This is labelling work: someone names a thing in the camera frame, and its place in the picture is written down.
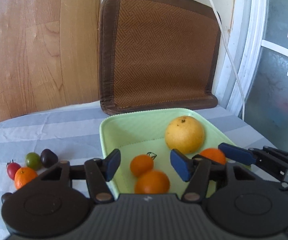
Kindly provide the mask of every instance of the green tray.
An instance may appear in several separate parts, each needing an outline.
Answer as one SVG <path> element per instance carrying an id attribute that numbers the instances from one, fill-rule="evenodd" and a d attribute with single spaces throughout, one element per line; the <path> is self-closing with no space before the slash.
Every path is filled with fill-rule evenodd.
<path id="1" fill-rule="evenodd" d="M 121 165 L 109 186 L 114 197 L 119 193 L 134 193 L 136 178 L 130 171 L 131 160 L 139 155 L 153 152 L 157 154 L 154 159 L 154 169 L 165 172 L 171 183 L 170 193 L 177 193 L 180 197 L 187 182 L 183 182 L 170 163 L 170 149 L 164 140 L 164 133 L 168 124 L 176 117 L 188 115 L 199 120 L 205 130 L 205 141 L 195 153 L 188 154 L 191 158 L 206 148 L 217 148 L 220 143 L 234 143 L 227 138 L 209 121 L 194 111 L 184 108 L 160 109 L 127 114 L 118 114 L 103 120 L 100 125 L 100 139 L 103 156 L 118 148 L 121 151 Z M 208 196 L 215 191 L 215 183 L 210 182 Z"/>

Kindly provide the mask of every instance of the orange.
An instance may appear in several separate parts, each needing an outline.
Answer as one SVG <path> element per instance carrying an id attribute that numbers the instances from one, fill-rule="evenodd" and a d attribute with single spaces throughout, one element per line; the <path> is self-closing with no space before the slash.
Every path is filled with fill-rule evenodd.
<path id="1" fill-rule="evenodd" d="M 15 188 L 20 189 L 25 186 L 28 182 L 37 177 L 36 171 L 29 167 L 19 168 L 15 174 Z"/>
<path id="2" fill-rule="evenodd" d="M 172 149 L 178 149 L 183 154 L 193 153 L 204 142 L 202 124 L 191 116 L 175 118 L 165 131 L 165 142 Z"/>
<path id="3" fill-rule="evenodd" d="M 170 189 L 170 180 L 162 171 L 152 170 L 143 174 L 137 180 L 134 192 L 136 194 L 162 194 Z"/>
<path id="4" fill-rule="evenodd" d="M 154 161 L 152 157 L 141 154 L 136 156 L 130 164 L 131 172 L 135 177 L 139 177 L 147 171 L 152 170 L 154 167 Z"/>
<path id="5" fill-rule="evenodd" d="M 215 162 L 218 162 L 220 164 L 223 164 L 223 165 L 225 165 L 226 163 L 226 158 L 225 158 L 224 153 L 221 150 L 216 149 L 216 148 L 205 149 L 200 152 L 200 155 L 210 160 L 213 160 Z"/>

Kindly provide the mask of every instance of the brown woven mat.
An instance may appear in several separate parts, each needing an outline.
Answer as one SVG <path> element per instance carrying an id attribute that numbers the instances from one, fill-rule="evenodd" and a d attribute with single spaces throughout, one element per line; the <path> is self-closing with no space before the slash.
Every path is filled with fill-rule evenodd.
<path id="1" fill-rule="evenodd" d="M 220 30 L 193 0 L 104 0 L 99 24 L 99 90 L 108 114 L 211 108 Z"/>

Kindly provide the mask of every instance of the white cable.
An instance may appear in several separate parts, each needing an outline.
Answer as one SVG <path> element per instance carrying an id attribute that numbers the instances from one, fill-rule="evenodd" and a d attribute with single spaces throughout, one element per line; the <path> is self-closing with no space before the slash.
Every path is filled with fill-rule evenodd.
<path id="1" fill-rule="evenodd" d="M 234 75 L 236 77 L 236 82 L 238 84 L 238 87 L 239 87 L 239 90 L 240 90 L 240 93 L 241 93 L 241 98 L 242 98 L 242 120 L 244 121 L 244 112 L 245 112 L 245 99 L 244 99 L 244 95 L 243 95 L 243 90 L 242 90 L 242 86 L 241 86 L 241 82 L 240 82 L 240 79 L 238 77 L 238 73 L 236 71 L 236 68 L 235 68 L 235 64 L 234 64 L 234 61 L 232 59 L 232 56 L 231 56 L 231 53 L 229 52 L 229 48 L 227 46 L 227 42 L 226 42 L 226 38 L 225 38 L 225 35 L 224 35 L 224 31 L 223 31 L 223 27 L 222 27 L 222 24 L 221 24 L 221 20 L 219 18 L 219 15 L 217 13 L 217 10 L 214 6 L 214 3 L 212 0 L 209 0 L 210 1 L 210 4 L 212 6 L 212 9 L 214 11 L 214 14 L 215 14 L 215 17 L 217 18 L 217 23 L 219 24 L 219 27 L 220 27 L 220 31 L 221 31 L 221 34 L 222 34 L 222 39 L 223 39 L 223 43 L 224 43 L 224 47 L 225 47 L 225 50 L 226 50 L 226 53 L 229 57 L 229 60 L 231 62 L 231 67 L 232 67 L 232 70 L 234 72 Z"/>

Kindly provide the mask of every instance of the red tomato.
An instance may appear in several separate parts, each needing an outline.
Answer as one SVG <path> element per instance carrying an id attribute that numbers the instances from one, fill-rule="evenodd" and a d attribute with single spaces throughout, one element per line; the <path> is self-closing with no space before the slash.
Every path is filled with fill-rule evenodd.
<path id="1" fill-rule="evenodd" d="M 12 180 L 15 179 L 15 174 L 19 170 L 20 167 L 21 166 L 18 163 L 14 163 L 14 162 L 7 163 L 7 167 L 6 167 L 7 174 Z"/>

